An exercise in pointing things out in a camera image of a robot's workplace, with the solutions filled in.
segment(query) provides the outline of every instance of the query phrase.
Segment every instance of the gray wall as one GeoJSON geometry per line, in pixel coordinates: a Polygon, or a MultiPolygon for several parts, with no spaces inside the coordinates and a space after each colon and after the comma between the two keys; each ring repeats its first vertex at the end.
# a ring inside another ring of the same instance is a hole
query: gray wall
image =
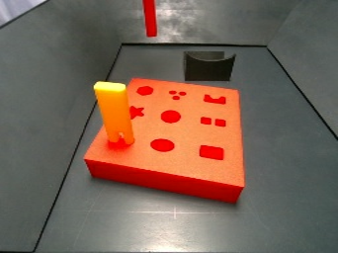
{"type": "Polygon", "coordinates": [[[338,1],[304,0],[269,48],[338,134],[338,1]]]}
{"type": "Polygon", "coordinates": [[[0,31],[0,250],[33,251],[121,47],[111,1],[50,1],[0,31]]]}
{"type": "Polygon", "coordinates": [[[268,45],[298,0],[158,0],[155,38],[146,36],[142,1],[114,2],[123,42],[268,45]]]}

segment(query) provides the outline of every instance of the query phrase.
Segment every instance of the gray table surface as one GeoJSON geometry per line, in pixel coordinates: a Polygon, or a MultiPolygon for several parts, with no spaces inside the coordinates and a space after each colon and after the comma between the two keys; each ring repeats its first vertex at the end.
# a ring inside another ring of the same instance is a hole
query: gray table surface
{"type": "Polygon", "coordinates": [[[94,110],[39,251],[335,252],[338,143],[264,47],[123,46],[110,81],[184,81],[184,52],[238,54],[248,186],[237,205],[94,179],[83,154],[102,126],[94,110]]]}

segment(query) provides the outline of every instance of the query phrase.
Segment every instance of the red pole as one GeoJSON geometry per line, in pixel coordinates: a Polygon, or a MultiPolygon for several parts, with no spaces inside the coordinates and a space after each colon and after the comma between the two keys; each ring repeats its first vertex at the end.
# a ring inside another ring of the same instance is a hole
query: red pole
{"type": "Polygon", "coordinates": [[[143,0],[143,10],[147,36],[155,37],[158,35],[157,0],[143,0]]]}

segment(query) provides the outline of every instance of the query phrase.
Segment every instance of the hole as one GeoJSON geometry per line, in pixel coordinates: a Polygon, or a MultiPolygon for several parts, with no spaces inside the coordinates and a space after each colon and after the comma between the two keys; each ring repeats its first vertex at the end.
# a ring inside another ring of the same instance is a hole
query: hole
{"type": "Polygon", "coordinates": [[[225,149],[217,146],[201,145],[200,156],[214,160],[225,160],[225,149]]]}
{"type": "Polygon", "coordinates": [[[154,88],[151,86],[143,86],[137,91],[142,96],[151,95],[154,93],[154,88]]]}
{"type": "Polygon", "coordinates": [[[131,119],[134,119],[137,116],[143,117],[145,113],[143,113],[145,108],[137,108],[137,107],[131,107],[130,109],[130,113],[131,113],[131,119]]]}
{"type": "Polygon", "coordinates": [[[159,152],[169,152],[174,150],[174,142],[165,138],[158,138],[153,141],[151,147],[159,152]]]}
{"type": "Polygon", "coordinates": [[[201,117],[201,123],[205,125],[212,125],[212,118],[201,117]]]}
{"type": "Polygon", "coordinates": [[[181,114],[174,110],[165,111],[162,113],[162,119],[166,123],[177,123],[181,120],[181,114]]]}
{"type": "Polygon", "coordinates": [[[217,119],[216,120],[216,125],[218,127],[225,127],[225,126],[228,126],[228,122],[225,120],[222,120],[222,119],[217,119]]]}
{"type": "Polygon", "coordinates": [[[217,99],[213,99],[212,96],[206,94],[204,101],[208,102],[208,103],[225,105],[226,104],[226,97],[220,97],[217,99]]]}

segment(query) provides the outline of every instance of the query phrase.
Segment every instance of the red foam block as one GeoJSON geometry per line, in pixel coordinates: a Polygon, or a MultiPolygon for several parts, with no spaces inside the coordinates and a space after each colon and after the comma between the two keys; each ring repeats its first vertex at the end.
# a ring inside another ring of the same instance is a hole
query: red foam block
{"type": "Polygon", "coordinates": [[[134,79],[129,96],[137,141],[114,144],[101,130],[85,155],[93,177],[236,203],[245,188],[238,91],[134,79]]]}

